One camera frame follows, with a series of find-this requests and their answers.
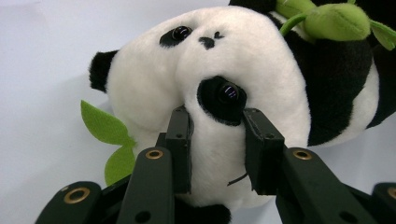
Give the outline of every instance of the white background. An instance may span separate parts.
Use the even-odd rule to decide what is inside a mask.
[[[226,0],[0,1],[0,223],[33,223],[51,197],[80,180],[105,186],[116,149],[94,139],[80,100],[111,111],[90,89],[96,51],[119,49],[150,27]],[[341,181],[371,192],[396,182],[396,117],[341,146],[316,152]],[[233,223],[281,223],[274,202],[241,210]]]

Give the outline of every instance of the panda eye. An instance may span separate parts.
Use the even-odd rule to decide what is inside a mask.
[[[216,121],[238,126],[247,102],[245,91],[223,77],[203,80],[198,87],[200,107]]]
[[[181,40],[183,41],[184,39],[187,38],[192,32],[192,29],[187,26],[179,26],[172,32],[172,38],[174,40]]]
[[[229,105],[238,102],[239,90],[231,82],[226,82],[219,88],[218,99],[223,104]]]
[[[192,33],[192,29],[187,26],[178,26],[167,32],[160,39],[160,45],[163,48],[172,48],[185,40]]]

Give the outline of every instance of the panda head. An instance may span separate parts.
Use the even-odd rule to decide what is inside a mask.
[[[307,145],[300,68],[274,23],[250,9],[204,8],[165,21],[119,51],[99,53],[91,80],[135,139],[134,154],[154,146],[173,109],[186,107],[194,123],[185,196],[192,205],[264,201],[246,179],[227,187],[246,172],[244,108],[260,109],[288,147]]]

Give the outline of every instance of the black ear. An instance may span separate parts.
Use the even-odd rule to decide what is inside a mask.
[[[118,51],[97,52],[90,66],[91,88],[106,92],[107,76],[111,62]]]
[[[276,0],[230,0],[230,6],[246,7],[260,13],[274,11]]]

